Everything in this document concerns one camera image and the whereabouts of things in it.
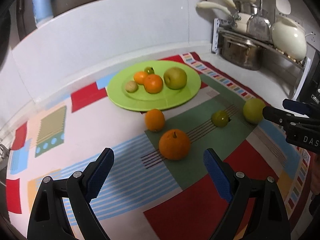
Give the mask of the person's right hand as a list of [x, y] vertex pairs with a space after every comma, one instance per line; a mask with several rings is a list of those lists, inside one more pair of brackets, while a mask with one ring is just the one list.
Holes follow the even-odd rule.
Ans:
[[311, 175], [311, 192], [315, 195], [320, 193], [320, 178], [319, 172], [313, 170]]

